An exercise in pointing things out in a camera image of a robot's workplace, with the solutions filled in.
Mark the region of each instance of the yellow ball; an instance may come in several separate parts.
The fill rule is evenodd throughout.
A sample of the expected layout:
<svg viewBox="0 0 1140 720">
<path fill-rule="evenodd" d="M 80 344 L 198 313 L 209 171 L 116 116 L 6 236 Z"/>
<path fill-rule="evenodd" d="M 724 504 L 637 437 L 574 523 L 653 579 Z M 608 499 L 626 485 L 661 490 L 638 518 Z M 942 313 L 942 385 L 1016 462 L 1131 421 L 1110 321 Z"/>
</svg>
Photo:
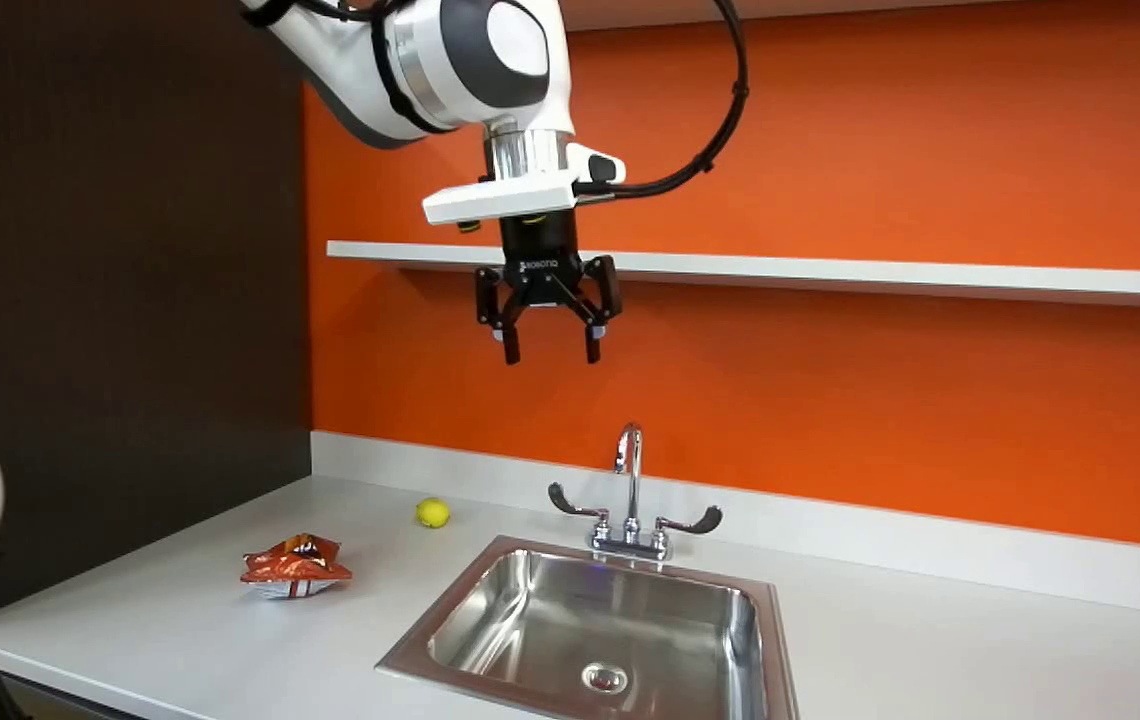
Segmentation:
<svg viewBox="0 0 1140 720">
<path fill-rule="evenodd" d="M 449 506 L 439 494 L 422 494 L 422 499 L 415 504 L 415 523 L 421 523 L 421 528 L 444 528 L 449 515 L 453 515 L 453 506 Z"/>
</svg>

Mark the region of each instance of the white countertop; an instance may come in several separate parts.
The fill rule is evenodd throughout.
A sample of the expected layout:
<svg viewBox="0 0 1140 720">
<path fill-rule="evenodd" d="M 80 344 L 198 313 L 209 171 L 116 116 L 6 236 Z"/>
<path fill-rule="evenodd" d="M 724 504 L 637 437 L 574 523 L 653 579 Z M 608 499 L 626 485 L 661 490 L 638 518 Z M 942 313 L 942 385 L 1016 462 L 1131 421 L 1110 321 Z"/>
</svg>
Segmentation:
<svg viewBox="0 0 1140 720">
<path fill-rule="evenodd" d="M 411 523 L 415 499 L 296 480 L 0 606 L 0 668 L 134 717 L 519 717 L 376 659 L 490 536 L 579 547 L 586 523 L 457 494 L 453 523 L 427 531 Z M 340 540 L 357 579 L 311 601 L 242 586 L 242 550 L 293 531 Z M 717 536 L 679 540 L 674 562 L 774 585 L 802 720 L 1140 720 L 1131 606 Z"/>
</svg>

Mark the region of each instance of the stainless steel sink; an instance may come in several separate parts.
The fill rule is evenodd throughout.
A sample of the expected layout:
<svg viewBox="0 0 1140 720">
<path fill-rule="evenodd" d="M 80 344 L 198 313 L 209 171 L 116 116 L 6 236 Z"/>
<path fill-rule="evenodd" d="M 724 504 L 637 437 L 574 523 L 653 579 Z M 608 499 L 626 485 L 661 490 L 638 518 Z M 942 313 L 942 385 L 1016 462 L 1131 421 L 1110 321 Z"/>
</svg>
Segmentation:
<svg viewBox="0 0 1140 720">
<path fill-rule="evenodd" d="M 378 668 L 542 717 L 791 720 L 771 585 L 495 536 Z"/>
</svg>

